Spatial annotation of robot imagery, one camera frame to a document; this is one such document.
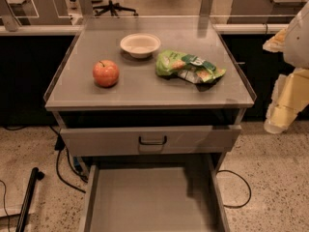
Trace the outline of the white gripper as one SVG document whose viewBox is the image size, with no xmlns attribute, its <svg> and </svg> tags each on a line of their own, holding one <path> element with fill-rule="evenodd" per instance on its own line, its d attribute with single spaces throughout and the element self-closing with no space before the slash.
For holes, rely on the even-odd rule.
<svg viewBox="0 0 309 232">
<path fill-rule="evenodd" d="M 286 131 L 309 104 L 309 2 L 298 12 L 288 28 L 283 28 L 263 44 L 263 50 L 282 52 L 295 69 L 280 74 L 274 84 L 264 129 L 273 134 Z"/>
</svg>

